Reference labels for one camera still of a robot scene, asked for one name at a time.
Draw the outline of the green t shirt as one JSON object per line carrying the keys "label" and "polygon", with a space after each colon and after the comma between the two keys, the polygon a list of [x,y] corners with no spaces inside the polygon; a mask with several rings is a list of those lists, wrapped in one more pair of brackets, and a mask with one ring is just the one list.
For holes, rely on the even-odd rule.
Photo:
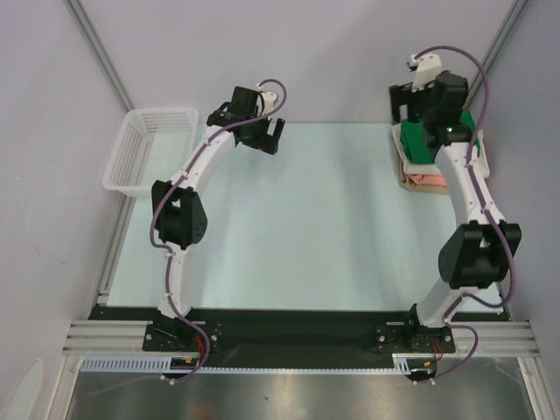
{"label": "green t shirt", "polygon": [[[475,121],[469,110],[462,112],[459,119],[470,129],[475,128]],[[400,142],[406,158],[413,165],[434,165],[434,157],[430,154],[428,147],[424,143],[423,128],[420,122],[410,122],[407,119],[401,120]],[[477,157],[481,154],[480,140],[476,142]]]}

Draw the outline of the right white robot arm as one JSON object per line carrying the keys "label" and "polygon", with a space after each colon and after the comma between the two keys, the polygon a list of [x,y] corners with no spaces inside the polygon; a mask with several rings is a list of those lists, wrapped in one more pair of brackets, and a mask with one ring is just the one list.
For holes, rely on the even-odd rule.
{"label": "right white robot arm", "polygon": [[409,119],[420,124],[420,139],[447,184],[457,224],[439,251],[438,280],[410,308],[402,329],[406,346],[421,352],[452,336],[450,322],[465,301],[514,277],[522,231],[494,204],[479,167],[475,129],[463,117],[466,78],[442,71],[423,87],[407,83],[388,91],[393,123],[404,125],[400,108],[406,107]]}

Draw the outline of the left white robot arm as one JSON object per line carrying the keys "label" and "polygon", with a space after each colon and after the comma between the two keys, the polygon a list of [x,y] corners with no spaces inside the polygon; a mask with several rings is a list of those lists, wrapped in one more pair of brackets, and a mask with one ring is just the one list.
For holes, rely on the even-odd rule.
{"label": "left white robot arm", "polygon": [[192,306],[183,286],[187,259],[208,226],[201,195],[218,163],[238,144],[277,153],[285,120],[274,115],[286,101],[287,88],[277,79],[235,87],[231,99],[208,116],[202,140],[180,169],[153,183],[149,238],[153,248],[165,252],[164,294],[144,349],[153,351],[161,342],[164,350],[180,351],[193,341],[209,348],[207,334],[186,317]]}

